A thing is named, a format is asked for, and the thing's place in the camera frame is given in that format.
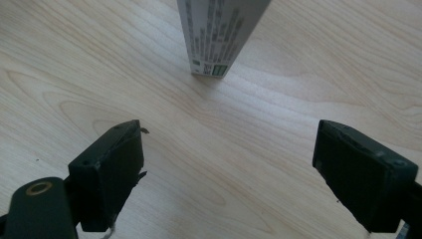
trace white box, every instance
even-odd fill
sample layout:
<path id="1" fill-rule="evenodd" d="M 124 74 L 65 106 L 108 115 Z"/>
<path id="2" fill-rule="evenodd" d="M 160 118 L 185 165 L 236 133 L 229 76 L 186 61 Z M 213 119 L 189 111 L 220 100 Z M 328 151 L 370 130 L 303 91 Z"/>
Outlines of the white box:
<path id="1" fill-rule="evenodd" d="M 177 0 L 193 74 L 224 77 L 271 0 Z"/>

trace light wood tabletop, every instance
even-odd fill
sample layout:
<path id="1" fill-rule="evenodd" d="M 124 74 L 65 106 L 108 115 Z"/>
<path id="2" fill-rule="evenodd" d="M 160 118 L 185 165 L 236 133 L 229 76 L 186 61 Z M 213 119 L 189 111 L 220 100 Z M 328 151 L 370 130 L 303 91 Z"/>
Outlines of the light wood tabletop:
<path id="1" fill-rule="evenodd" d="M 0 1 L 1 214 L 133 119 L 148 174 L 112 238 L 367 238 L 312 167 L 317 124 L 422 166 L 422 1 L 273 0 L 224 79 L 190 74 L 175 0 Z"/>

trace wood grain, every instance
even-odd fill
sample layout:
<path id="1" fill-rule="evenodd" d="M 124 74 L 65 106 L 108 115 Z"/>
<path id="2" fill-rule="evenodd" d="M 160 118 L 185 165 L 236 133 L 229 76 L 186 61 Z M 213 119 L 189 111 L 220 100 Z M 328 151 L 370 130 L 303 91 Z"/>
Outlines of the wood grain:
<path id="1" fill-rule="evenodd" d="M 366 238 L 311 166 L 317 123 L 422 165 L 422 2 L 273 0 L 216 80 L 190 75 L 176 1 L 0 1 L 0 213 L 131 119 L 148 175 L 114 238 Z"/>

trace wooden table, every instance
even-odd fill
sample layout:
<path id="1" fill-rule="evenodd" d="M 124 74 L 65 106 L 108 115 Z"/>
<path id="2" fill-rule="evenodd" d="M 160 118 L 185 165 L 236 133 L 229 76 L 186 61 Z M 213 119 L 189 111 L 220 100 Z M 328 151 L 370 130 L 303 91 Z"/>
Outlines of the wooden table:
<path id="1" fill-rule="evenodd" d="M 0 1 L 2 214 L 132 119 L 148 175 L 113 238 L 366 238 L 312 167 L 317 123 L 422 165 L 422 2 L 273 0 L 218 80 L 190 74 L 175 0 Z"/>

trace wood grain pattern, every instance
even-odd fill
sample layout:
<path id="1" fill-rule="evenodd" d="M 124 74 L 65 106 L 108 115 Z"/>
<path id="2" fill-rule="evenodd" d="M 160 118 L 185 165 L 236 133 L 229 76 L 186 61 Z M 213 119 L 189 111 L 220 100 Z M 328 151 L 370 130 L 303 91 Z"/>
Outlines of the wood grain pattern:
<path id="1" fill-rule="evenodd" d="M 0 213 L 131 119 L 149 172 L 114 238 L 366 238 L 311 166 L 317 122 L 422 165 L 422 2 L 273 0 L 216 80 L 176 1 L 0 1 Z"/>

